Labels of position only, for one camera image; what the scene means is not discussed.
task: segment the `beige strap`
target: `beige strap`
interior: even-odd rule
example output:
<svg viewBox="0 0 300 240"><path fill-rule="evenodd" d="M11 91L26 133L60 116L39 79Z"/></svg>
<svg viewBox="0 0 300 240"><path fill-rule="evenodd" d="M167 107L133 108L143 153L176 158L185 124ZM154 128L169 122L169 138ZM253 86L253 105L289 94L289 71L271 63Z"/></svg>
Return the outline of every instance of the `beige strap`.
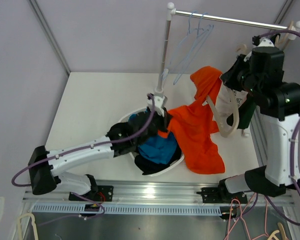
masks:
<svg viewBox="0 0 300 240"><path fill-rule="evenodd" d="M236 52L236 53L239 53L239 54L247 55L247 54L248 54L248 47L247 47L247 45L245 45L245 44L243 44L243 43L240 43L240 44L236 47L235 52Z"/></svg>
<svg viewBox="0 0 300 240"><path fill-rule="evenodd" d="M214 115L214 119L215 119L216 124L218 125L218 128L219 128L219 132L220 132L221 136L224 137L224 138L227 138L227 137L231 136L232 134L234 134L234 132L237 130L238 125L239 125L239 108L238 108L238 105L237 105L235 94L229 88L226 88L226 90L228 91L228 93L230 95L232 111L233 111L233 124L232 124L232 127L230 128L229 131L226 131L226 128L224 127L224 123L223 123L223 121L222 121L222 119L221 119L221 117L218 113L218 110L216 109L216 106L212 102L210 96L208 95L206 97L206 102L209 104L209 106L212 110L212 113Z"/></svg>
<svg viewBox="0 0 300 240"><path fill-rule="evenodd" d="M291 21L289 24L289 27L287 29L292 30L293 26L294 26L294 21ZM287 40L288 36L289 36L289 33L286 33L280 41L277 42L277 39L276 39L274 46L278 47L279 45L283 44Z"/></svg>

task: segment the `blue clothing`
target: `blue clothing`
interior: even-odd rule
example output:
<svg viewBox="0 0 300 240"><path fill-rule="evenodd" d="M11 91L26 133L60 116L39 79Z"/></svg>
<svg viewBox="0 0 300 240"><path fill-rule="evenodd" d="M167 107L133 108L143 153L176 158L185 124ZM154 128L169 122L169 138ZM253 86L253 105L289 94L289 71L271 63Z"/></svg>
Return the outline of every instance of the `blue clothing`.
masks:
<svg viewBox="0 0 300 240"><path fill-rule="evenodd" d="M136 115L132 114L129 119L134 118ZM168 164L175 154L177 149L177 140L172 132L169 133L167 138L159 135L149 137L148 140L138 147L139 153L145 159L156 164Z"/></svg>

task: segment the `metal floor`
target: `metal floor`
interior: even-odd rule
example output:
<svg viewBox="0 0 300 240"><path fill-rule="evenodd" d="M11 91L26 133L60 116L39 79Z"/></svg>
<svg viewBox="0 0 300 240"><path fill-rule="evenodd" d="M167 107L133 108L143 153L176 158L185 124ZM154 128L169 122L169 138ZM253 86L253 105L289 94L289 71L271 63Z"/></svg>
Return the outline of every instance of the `metal floor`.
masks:
<svg viewBox="0 0 300 240"><path fill-rule="evenodd" d="M34 213L36 223L40 224L62 213ZM244 217L250 237L264 233L265 207L258 206ZM268 208L267 232L278 230L281 222L287 237L292 239L287 223L272 209ZM25 240L34 240L31 225ZM70 217L38 226L40 240L223 240L227 232L227 221L217 216L178 216L178 215L124 215L105 214L100 218L84 221ZM229 240L248 240L244 225L240 221L234 227Z"/></svg>

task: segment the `metal track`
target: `metal track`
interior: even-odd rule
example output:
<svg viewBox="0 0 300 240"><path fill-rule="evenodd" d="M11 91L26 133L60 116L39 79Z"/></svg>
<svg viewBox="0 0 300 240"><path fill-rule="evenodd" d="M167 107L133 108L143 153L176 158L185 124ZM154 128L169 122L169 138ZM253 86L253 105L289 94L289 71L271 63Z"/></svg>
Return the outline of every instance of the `metal track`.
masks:
<svg viewBox="0 0 300 240"><path fill-rule="evenodd" d="M155 205L155 206L202 206L202 197L197 194L203 187L216 187L217 184L186 184L186 183L158 183L134 181L103 181L97 180L99 185L113 186L112 204L120 205ZM31 188L27 188L23 201L39 203L74 203L68 201L68 192L51 192L44 195L33 195ZM273 199L278 207L294 205L290 192ZM260 197L258 206L264 206L265 200ZM227 203L205 203L204 206L223 207Z"/></svg>
<svg viewBox="0 0 300 240"><path fill-rule="evenodd" d="M104 203L106 214L128 215L186 215L186 216L221 216L217 206L169 206L169 205L128 205ZM85 204L77 203L37 203L34 213L64 213L64 214L91 214L85 211Z"/></svg>

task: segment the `red wire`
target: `red wire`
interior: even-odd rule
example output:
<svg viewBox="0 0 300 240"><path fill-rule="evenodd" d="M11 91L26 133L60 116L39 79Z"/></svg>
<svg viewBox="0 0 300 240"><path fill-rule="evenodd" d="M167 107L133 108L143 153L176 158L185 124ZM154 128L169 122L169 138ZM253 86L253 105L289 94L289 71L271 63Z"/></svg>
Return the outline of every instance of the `red wire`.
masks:
<svg viewBox="0 0 300 240"><path fill-rule="evenodd" d="M101 196L101 200L103 200L102 201L102 204L106 201L106 197L105 197L105 195L103 195L103 193L102 192L98 192L98 195L100 195Z"/></svg>

